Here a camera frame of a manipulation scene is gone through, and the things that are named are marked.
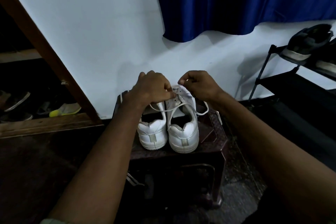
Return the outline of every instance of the person's left arm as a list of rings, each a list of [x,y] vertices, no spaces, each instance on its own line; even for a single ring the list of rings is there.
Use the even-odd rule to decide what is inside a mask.
[[[173,97],[162,74],[142,72],[48,217],[73,224],[113,223],[141,115],[150,103]]]

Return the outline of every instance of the yellow shoe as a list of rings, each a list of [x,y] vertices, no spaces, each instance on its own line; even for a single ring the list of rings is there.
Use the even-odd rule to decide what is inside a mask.
[[[78,113],[80,109],[81,107],[79,106],[78,103],[62,104],[62,106],[58,108],[57,110],[51,111],[49,113],[49,117],[75,114],[75,113]]]

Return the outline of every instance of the maroon stool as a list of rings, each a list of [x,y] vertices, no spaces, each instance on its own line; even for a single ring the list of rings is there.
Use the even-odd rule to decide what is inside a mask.
[[[205,111],[203,102],[196,100],[196,109]],[[120,106],[120,97],[115,105],[115,112]],[[202,205],[206,208],[217,208],[222,203],[220,193],[221,180],[225,166],[228,137],[213,109],[198,118],[199,145],[188,154],[176,153],[167,143],[159,150],[146,150],[142,147],[136,133],[129,173],[139,182],[146,182],[144,174],[154,174],[156,179],[155,194],[161,201],[184,202],[182,194],[189,204]]]

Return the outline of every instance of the person's right arm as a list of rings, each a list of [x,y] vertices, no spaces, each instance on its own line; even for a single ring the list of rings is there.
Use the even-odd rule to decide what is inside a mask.
[[[210,103],[236,128],[267,185],[302,222],[336,218],[336,173],[280,135],[229,94],[206,71],[179,80],[194,97]]]

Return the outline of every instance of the hand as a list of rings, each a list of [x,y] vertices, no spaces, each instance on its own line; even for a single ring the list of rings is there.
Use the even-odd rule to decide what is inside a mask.
[[[146,107],[150,103],[160,103],[175,98],[176,93],[173,92],[169,81],[162,73],[155,73],[152,70],[147,74],[141,72],[137,83],[125,97],[140,101]]]
[[[224,92],[207,71],[189,71],[178,81],[198,99],[211,102],[219,93]]]

